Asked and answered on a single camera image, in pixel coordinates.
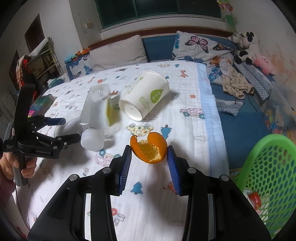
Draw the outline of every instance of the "cable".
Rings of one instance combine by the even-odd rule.
[[[15,184],[15,196],[16,196],[16,198],[17,198],[17,208],[18,208],[18,210],[19,210],[20,216],[22,217],[22,220],[23,220],[24,224],[26,225],[27,229],[30,231],[30,228],[29,228],[28,225],[26,224],[26,222],[25,222],[25,220],[24,220],[24,218],[23,218],[23,216],[22,216],[22,212],[21,212],[21,210],[20,210],[20,203],[19,203],[19,201],[18,201],[18,197],[17,197],[17,185],[16,185],[16,184]]]
[[[247,94],[247,96],[248,96],[248,100],[249,100],[250,104],[253,106],[253,108],[256,110],[256,112],[258,112],[258,110],[256,109],[256,107],[255,107],[255,106],[252,104],[252,102],[250,101],[249,94]]]

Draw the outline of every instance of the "butterfly pillow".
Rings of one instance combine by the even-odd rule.
[[[76,61],[72,61],[70,64],[70,71],[73,74],[74,79],[92,74],[94,72],[91,66],[89,55],[90,53],[79,57]]]
[[[222,85],[219,62],[226,59],[233,64],[235,50],[206,37],[177,31],[172,55],[174,60],[204,64],[210,82]]]

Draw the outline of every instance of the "orange toy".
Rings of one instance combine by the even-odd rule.
[[[131,148],[139,159],[149,164],[155,164],[165,158],[168,144],[161,134],[150,132],[147,140],[139,142],[137,136],[133,135],[131,137]]]
[[[78,51],[75,55],[76,56],[85,55],[85,54],[88,54],[90,50],[91,50],[90,48],[82,48],[82,50]]]

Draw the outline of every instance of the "pink plush toy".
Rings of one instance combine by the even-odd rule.
[[[262,72],[266,75],[269,74],[275,74],[274,67],[271,63],[271,61],[262,55],[256,55],[257,59],[254,60],[254,65],[257,67],[260,67],[262,69]]]

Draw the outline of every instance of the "green basket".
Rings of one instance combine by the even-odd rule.
[[[295,144],[280,134],[261,139],[249,153],[236,185],[242,192],[247,187],[266,197],[260,217],[273,238],[296,206]]]

